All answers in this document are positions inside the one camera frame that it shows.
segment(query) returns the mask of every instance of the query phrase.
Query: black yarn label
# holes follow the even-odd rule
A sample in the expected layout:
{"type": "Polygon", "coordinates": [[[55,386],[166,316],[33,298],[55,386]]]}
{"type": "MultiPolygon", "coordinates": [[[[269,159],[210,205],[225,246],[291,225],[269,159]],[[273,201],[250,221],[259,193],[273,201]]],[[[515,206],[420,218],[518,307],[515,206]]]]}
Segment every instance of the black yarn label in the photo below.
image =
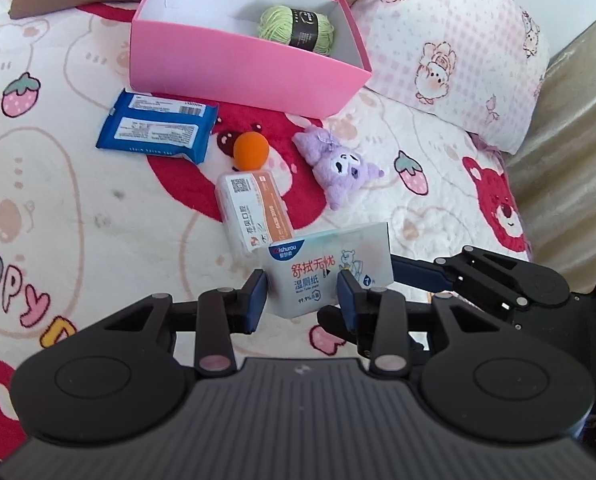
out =
{"type": "Polygon", "coordinates": [[[308,10],[291,10],[293,20],[291,27],[290,46],[313,52],[318,41],[318,17],[315,12],[308,10]]]}

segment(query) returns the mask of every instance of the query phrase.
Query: green yarn ball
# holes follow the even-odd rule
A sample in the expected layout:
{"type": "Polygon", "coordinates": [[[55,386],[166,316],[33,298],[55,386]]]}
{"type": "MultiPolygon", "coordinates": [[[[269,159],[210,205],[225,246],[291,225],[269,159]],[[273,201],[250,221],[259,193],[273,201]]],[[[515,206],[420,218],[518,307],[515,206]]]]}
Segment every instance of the green yarn ball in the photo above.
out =
{"type": "MultiPolygon", "coordinates": [[[[313,52],[328,56],[334,43],[334,26],[324,14],[314,12],[318,18],[318,39],[313,52]]],[[[263,12],[258,27],[258,37],[288,45],[293,31],[293,13],[289,7],[277,5],[263,12]]]]}

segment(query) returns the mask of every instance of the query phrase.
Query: blue logo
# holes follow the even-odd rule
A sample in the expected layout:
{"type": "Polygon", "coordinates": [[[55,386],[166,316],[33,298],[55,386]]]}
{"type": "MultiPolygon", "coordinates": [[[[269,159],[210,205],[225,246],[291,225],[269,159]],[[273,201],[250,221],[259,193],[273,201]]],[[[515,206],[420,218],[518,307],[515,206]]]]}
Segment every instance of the blue logo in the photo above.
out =
{"type": "Polygon", "coordinates": [[[303,243],[304,240],[296,240],[282,245],[274,245],[269,247],[269,254],[274,260],[286,262],[298,254],[303,243]]]}

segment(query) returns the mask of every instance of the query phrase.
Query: orange ball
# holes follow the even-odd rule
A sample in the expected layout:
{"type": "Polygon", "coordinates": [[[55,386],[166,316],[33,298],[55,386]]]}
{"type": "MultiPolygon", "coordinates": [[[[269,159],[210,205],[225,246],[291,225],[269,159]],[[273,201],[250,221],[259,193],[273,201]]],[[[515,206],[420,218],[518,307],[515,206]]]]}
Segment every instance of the orange ball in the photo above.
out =
{"type": "Polygon", "coordinates": [[[240,171],[259,170],[269,157],[269,142],[263,134],[245,132],[233,143],[233,160],[240,171]]]}

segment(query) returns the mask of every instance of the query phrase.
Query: blue wipes package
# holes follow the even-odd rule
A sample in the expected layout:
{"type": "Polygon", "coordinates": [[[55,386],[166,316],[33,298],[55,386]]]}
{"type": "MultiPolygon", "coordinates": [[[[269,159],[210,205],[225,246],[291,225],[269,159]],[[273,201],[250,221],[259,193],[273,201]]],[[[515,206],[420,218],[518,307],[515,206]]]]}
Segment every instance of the blue wipes package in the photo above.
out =
{"type": "Polygon", "coordinates": [[[218,107],[123,90],[104,122],[96,148],[181,156],[204,161],[218,107]]]}

